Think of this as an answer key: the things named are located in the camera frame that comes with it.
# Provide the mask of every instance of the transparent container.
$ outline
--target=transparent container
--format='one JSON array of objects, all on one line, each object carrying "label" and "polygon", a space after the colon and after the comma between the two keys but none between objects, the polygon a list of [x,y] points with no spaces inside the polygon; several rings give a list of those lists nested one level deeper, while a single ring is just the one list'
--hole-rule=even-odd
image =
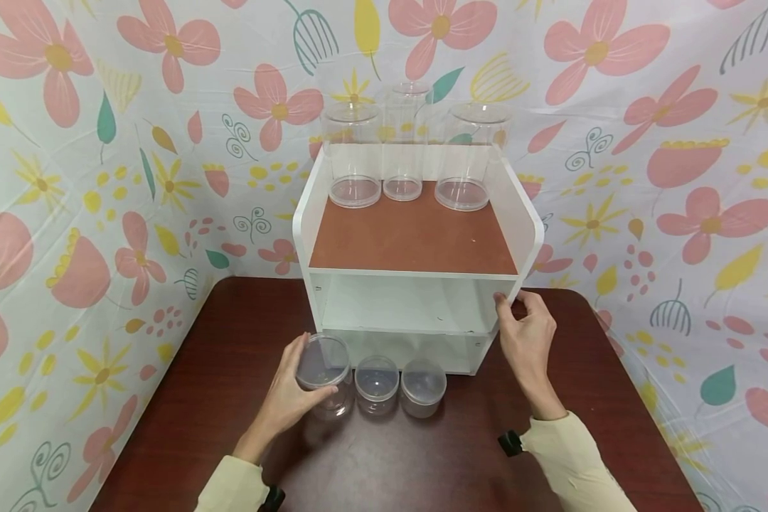
[{"label": "transparent container", "polygon": [[398,401],[398,366],[384,356],[369,356],[356,366],[358,410],[369,415],[385,415]]},{"label": "transparent container", "polygon": [[458,211],[486,206],[488,148],[496,145],[503,149],[509,120],[508,110],[498,104],[460,103],[449,109],[444,123],[444,156],[434,190],[438,203]]},{"label": "transparent container", "polygon": [[375,204],[382,195],[378,107],[335,103],[321,113],[321,131],[332,172],[330,199],[345,208]]},{"label": "transparent container", "polygon": [[428,359],[407,363],[401,373],[401,408],[415,418],[429,418],[447,391],[447,374]]},{"label": "transparent container", "polygon": [[382,170],[384,195],[394,201],[412,201],[421,195],[432,96],[432,87],[423,82],[401,82],[386,94],[380,134]]},{"label": "transparent container", "polygon": [[353,372],[347,345],[335,336],[314,334],[302,351],[296,379],[303,389],[313,391],[336,386],[338,392],[313,408],[321,420],[335,420],[353,409]]}]

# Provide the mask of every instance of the floral backdrop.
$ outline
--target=floral backdrop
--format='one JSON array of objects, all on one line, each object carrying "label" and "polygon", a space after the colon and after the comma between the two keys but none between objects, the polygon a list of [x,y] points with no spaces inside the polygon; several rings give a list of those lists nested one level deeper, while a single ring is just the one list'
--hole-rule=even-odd
[{"label": "floral backdrop", "polygon": [[512,109],[529,285],[706,511],[768,511],[768,0],[0,0],[0,511],[89,508],[213,284],[300,275],[325,103],[406,79],[435,138]]}]

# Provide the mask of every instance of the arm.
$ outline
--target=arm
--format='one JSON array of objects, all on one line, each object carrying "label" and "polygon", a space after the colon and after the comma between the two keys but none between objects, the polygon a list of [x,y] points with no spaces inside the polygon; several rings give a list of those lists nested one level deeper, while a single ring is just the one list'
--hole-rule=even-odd
[{"label": "arm", "polygon": [[285,347],[259,414],[239,439],[233,455],[224,457],[213,472],[199,495],[196,512],[258,511],[269,491],[259,467],[267,446],[307,411],[338,391],[331,386],[305,392],[296,382],[299,359],[309,337],[304,333]]},{"label": "arm", "polygon": [[496,293],[501,348],[533,410],[521,436],[567,512],[634,512],[606,469],[589,430],[568,412],[552,388],[546,368],[557,325],[540,295],[520,292],[528,315],[515,320],[506,297]]}]

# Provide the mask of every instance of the beige sleeve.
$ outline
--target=beige sleeve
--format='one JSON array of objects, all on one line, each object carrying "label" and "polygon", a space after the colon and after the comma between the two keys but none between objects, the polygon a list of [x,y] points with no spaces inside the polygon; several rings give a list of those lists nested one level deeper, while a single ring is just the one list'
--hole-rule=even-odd
[{"label": "beige sleeve", "polygon": [[555,421],[532,419],[521,436],[566,512],[636,512],[600,458],[594,438],[571,412]]},{"label": "beige sleeve", "polygon": [[202,489],[196,512],[258,511],[268,491],[261,468],[227,456]]}]

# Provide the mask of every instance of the right hand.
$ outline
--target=right hand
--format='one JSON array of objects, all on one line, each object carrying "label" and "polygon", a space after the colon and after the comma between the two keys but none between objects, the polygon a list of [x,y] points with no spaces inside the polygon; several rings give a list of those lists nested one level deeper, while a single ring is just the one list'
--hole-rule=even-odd
[{"label": "right hand", "polygon": [[547,383],[546,368],[552,336],[558,327],[540,295],[533,292],[518,293],[526,306],[526,317],[515,320],[510,303],[502,293],[493,295],[501,322],[501,348],[521,386]]}]

